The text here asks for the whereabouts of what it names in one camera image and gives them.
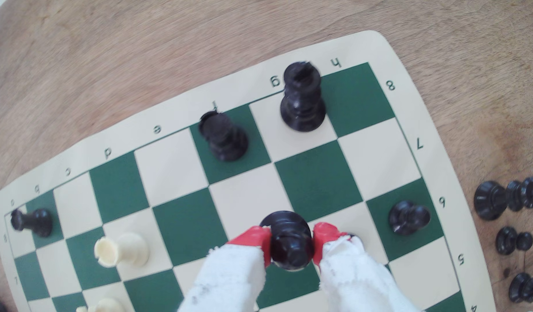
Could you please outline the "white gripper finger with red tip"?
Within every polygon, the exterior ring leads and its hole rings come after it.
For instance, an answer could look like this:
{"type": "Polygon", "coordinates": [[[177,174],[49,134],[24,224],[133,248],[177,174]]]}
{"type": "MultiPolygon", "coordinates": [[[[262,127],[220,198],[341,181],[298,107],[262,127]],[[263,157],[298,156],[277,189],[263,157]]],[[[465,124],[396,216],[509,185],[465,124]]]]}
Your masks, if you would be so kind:
{"type": "Polygon", "coordinates": [[[178,311],[254,311],[270,265],[271,230],[252,226],[211,249],[178,311]]]}
{"type": "Polygon", "coordinates": [[[313,262],[329,311],[420,311],[401,292],[386,266],[365,249],[362,240],[326,222],[313,228],[313,262]]]}

